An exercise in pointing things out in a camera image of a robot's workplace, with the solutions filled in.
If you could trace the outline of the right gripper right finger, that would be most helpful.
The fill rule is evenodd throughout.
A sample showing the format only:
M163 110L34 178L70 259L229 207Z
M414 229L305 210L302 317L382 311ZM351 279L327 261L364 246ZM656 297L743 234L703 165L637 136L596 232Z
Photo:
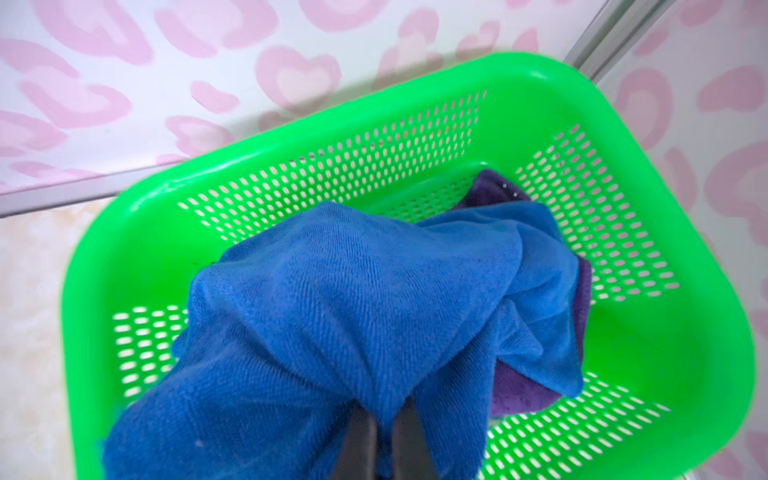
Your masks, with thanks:
M411 397L397 414L392 428L394 480L438 480L418 410Z

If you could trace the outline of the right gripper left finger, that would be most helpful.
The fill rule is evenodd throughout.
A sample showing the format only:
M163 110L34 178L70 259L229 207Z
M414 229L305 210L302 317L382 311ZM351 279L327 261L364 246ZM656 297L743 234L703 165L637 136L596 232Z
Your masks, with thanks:
M332 480L374 480L378 455L378 425L360 404L351 409L342 448L333 467Z

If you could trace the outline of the blue towel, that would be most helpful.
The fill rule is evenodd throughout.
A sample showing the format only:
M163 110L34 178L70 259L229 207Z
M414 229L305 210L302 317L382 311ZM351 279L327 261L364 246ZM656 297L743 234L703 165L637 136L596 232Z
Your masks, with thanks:
M574 303L589 274L549 210L514 201L417 224L324 203L194 279L175 367L109 433L109 479L325 479L350 409L413 401L438 475L473 478L495 369L583 389Z

